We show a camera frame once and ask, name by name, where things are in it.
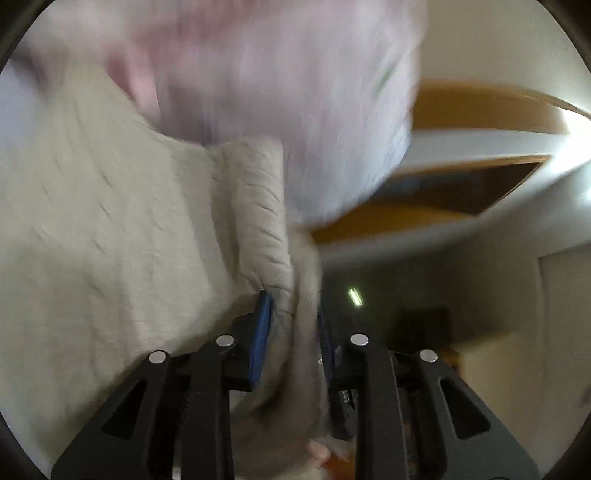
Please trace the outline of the beige cable knit sweater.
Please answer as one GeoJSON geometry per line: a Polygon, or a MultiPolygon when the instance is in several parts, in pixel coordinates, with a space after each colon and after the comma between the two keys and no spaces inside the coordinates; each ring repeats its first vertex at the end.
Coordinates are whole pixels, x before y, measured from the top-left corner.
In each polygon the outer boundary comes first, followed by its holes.
{"type": "Polygon", "coordinates": [[[231,396],[242,479],[318,479],[322,272],[287,224],[283,150],[152,130],[99,67],[67,66],[1,152],[1,411],[48,473],[148,353],[182,353],[273,298],[263,378],[231,396]]]}

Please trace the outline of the pink floral pillow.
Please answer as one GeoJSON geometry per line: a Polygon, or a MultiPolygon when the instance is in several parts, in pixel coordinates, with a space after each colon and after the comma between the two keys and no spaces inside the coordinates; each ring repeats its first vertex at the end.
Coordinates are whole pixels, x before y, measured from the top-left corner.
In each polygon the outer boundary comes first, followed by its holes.
{"type": "Polygon", "coordinates": [[[280,141],[288,213],[318,226],[407,153],[425,30],[422,1],[55,1],[16,55],[103,68],[171,137],[280,141]]]}

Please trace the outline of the wooden wall shelf niche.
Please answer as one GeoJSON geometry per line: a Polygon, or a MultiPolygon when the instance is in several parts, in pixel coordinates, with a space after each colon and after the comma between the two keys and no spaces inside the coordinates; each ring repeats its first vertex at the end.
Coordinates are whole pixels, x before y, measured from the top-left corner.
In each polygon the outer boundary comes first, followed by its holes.
{"type": "Polygon", "coordinates": [[[537,173],[584,163],[590,115],[564,100],[484,83],[422,83],[412,146],[366,203],[311,236],[319,245],[377,239],[473,219],[537,173]]]}

